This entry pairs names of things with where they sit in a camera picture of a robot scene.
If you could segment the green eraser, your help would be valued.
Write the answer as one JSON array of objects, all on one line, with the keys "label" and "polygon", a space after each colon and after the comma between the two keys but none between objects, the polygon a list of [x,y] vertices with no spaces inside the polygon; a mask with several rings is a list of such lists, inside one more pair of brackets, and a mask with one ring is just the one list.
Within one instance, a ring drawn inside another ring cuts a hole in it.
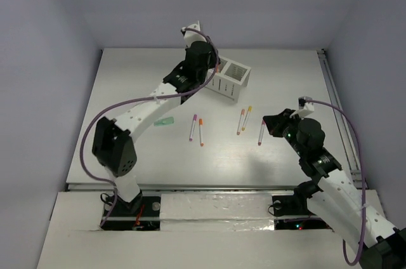
[{"label": "green eraser", "polygon": [[167,126],[174,123],[174,117],[167,117],[163,119],[159,119],[154,122],[154,126]]}]

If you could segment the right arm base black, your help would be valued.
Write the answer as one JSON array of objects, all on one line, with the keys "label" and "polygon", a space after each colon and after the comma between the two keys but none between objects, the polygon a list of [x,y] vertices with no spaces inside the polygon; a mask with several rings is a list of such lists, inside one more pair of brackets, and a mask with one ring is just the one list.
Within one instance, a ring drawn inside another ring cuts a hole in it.
[{"label": "right arm base black", "polygon": [[268,213],[276,218],[276,230],[311,230],[327,228],[327,224],[310,212],[307,202],[320,189],[312,181],[298,185],[292,195],[276,195],[268,206]]}]

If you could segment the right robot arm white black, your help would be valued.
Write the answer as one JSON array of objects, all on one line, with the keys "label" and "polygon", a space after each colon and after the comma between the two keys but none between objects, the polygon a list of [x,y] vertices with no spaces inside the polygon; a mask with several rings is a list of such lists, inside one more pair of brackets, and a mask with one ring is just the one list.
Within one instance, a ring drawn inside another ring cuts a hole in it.
[{"label": "right robot arm white black", "polygon": [[349,265],[362,268],[405,268],[405,230],[397,228],[366,201],[337,159],[324,147],[325,133],[318,121],[301,118],[285,109],[266,115],[270,135],[283,138],[299,156],[299,166],[309,181],[294,189],[280,208],[289,214],[311,213],[323,220],[343,240],[343,249],[356,254]]}]

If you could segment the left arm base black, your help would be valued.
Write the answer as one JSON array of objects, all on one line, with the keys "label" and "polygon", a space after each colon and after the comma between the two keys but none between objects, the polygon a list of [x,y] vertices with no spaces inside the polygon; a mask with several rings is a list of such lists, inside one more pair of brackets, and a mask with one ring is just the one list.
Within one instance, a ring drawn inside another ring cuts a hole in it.
[{"label": "left arm base black", "polygon": [[143,195],[140,192],[131,202],[120,197],[114,203],[114,195],[101,193],[104,203],[101,229],[108,231],[158,231],[160,230],[161,196]]}]

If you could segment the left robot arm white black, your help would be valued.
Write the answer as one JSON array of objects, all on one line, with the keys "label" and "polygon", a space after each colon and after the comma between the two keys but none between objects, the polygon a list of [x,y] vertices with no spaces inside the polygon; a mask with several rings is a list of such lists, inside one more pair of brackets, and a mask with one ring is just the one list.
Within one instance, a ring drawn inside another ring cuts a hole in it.
[{"label": "left robot arm white black", "polygon": [[115,119],[102,117],[96,123],[92,153],[117,184],[118,206],[123,213],[137,213],[142,199],[131,171],[137,161],[135,142],[157,119],[186,102],[217,64],[214,47],[194,41],[185,50],[185,59],[150,94],[151,100],[142,100]]}]

